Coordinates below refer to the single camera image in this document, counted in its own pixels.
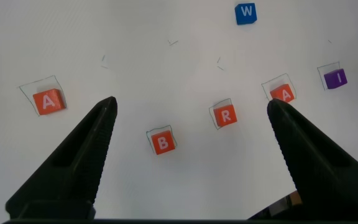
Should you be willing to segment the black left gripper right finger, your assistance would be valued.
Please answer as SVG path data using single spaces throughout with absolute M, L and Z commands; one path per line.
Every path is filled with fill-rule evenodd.
M 358 221 L 358 161 L 292 105 L 273 99 L 267 114 L 308 216 Z

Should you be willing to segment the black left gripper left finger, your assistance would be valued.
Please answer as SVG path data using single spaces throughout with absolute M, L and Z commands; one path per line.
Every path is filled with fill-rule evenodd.
M 97 103 L 6 202 L 12 220 L 92 220 L 117 117 L 110 96 Z

